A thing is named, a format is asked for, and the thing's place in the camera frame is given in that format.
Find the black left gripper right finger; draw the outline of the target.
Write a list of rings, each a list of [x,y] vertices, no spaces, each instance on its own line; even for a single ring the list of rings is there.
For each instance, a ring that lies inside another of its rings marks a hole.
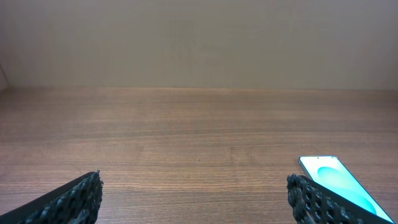
[[[390,224],[306,176],[287,177],[288,203],[300,224]]]

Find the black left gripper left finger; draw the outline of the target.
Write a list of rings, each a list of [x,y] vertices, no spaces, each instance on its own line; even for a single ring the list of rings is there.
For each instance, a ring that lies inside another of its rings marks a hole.
[[[100,172],[75,180],[1,215],[1,224],[94,224],[103,196]]]

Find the blue Galaxy smartphone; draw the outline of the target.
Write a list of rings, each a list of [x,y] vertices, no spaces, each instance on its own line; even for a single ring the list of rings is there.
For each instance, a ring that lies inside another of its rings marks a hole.
[[[336,156],[300,156],[298,161],[305,173],[316,183],[389,223],[394,223]]]

